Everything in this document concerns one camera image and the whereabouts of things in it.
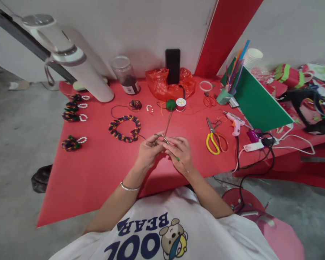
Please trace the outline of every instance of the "yellow scissors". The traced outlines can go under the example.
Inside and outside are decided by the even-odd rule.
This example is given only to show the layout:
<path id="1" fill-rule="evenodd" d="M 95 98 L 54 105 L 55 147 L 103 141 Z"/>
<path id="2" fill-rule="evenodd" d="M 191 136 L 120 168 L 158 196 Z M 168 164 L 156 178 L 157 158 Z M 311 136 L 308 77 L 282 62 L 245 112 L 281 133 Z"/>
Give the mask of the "yellow scissors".
<path id="1" fill-rule="evenodd" d="M 210 133 L 207 135 L 207 139 L 206 139 L 207 149 L 211 152 L 211 154 L 214 154 L 214 155 L 220 154 L 220 150 L 222 152 L 227 152 L 229 150 L 229 143 L 228 143 L 227 139 L 223 135 L 216 133 L 212 124 L 211 124 L 211 121 L 208 119 L 208 117 L 206 117 L 206 119 L 207 119 L 207 123 L 208 123 L 209 130 L 210 130 Z M 217 143 L 214 141 L 213 135 L 216 137 L 219 147 L 217 146 Z M 226 151 L 224 151 L 223 148 L 221 147 L 220 137 L 222 137 L 225 140 Z M 209 144 L 208 144 L 209 138 L 211 138 L 211 141 L 212 141 L 214 147 L 216 148 L 217 152 L 212 151 L 212 149 L 209 147 Z"/>

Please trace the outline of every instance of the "silver bracelet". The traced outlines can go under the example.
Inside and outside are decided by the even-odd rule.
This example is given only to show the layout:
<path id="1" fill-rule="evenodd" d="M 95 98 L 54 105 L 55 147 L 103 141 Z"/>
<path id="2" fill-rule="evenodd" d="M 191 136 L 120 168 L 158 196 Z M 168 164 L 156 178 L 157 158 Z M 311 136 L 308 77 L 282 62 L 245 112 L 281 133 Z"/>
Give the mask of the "silver bracelet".
<path id="1" fill-rule="evenodd" d="M 125 187 L 125 186 L 123 185 L 123 182 L 121 182 L 120 185 L 122 186 L 122 188 L 123 188 L 124 190 L 127 190 L 127 191 L 138 191 L 138 190 L 140 190 L 140 188 L 141 188 L 141 186 L 139 186 L 139 187 L 136 188 L 136 189 L 130 189 L 130 188 Z"/>

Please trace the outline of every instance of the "red plastic bag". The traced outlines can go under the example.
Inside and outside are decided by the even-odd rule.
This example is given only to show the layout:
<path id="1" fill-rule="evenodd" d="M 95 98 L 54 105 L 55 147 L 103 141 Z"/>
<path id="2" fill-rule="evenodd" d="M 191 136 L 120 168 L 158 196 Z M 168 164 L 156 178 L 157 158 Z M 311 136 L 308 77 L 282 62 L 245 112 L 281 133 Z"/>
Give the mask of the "red plastic bag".
<path id="1" fill-rule="evenodd" d="M 176 100 L 178 98 L 183 98 L 183 89 L 179 87 L 179 85 L 182 85 L 185 89 L 185 99 L 194 93 L 196 79 L 192 76 L 189 70 L 186 68 L 180 68 L 179 85 L 168 85 L 168 74 L 169 70 L 166 68 L 146 71 L 146 80 L 149 90 L 158 100 L 168 101 L 169 99 Z"/>

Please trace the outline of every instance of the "glue gun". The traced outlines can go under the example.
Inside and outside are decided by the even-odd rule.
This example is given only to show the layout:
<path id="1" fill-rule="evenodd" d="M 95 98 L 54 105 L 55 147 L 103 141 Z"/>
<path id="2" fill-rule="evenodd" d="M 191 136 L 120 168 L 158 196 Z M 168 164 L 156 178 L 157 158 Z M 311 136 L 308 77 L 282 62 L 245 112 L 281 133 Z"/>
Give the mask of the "glue gun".
<path id="1" fill-rule="evenodd" d="M 223 111 L 226 114 L 226 117 L 232 121 L 232 125 L 234 127 L 234 131 L 232 133 L 233 136 L 239 136 L 240 127 L 245 125 L 245 122 L 241 120 L 238 116 L 235 116 L 232 113 Z"/>

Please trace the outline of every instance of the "hand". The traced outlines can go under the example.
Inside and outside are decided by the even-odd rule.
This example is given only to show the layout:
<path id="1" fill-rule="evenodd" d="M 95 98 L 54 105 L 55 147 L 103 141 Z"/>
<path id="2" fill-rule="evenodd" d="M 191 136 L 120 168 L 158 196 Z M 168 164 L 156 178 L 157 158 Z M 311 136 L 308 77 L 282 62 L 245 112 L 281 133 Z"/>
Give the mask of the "hand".
<path id="1" fill-rule="evenodd" d="M 167 143 L 163 143 L 167 153 L 172 160 L 173 165 L 176 169 L 184 176 L 194 169 L 191 162 L 191 149 L 188 139 L 177 136 L 176 138 L 166 137 Z"/>
<path id="2" fill-rule="evenodd" d="M 143 171 L 148 171 L 153 167 L 155 157 L 164 150 L 164 142 L 158 139 L 158 135 L 163 133 L 159 132 L 157 135 L 152 135 L 141 143 L 135 167 Z"/>

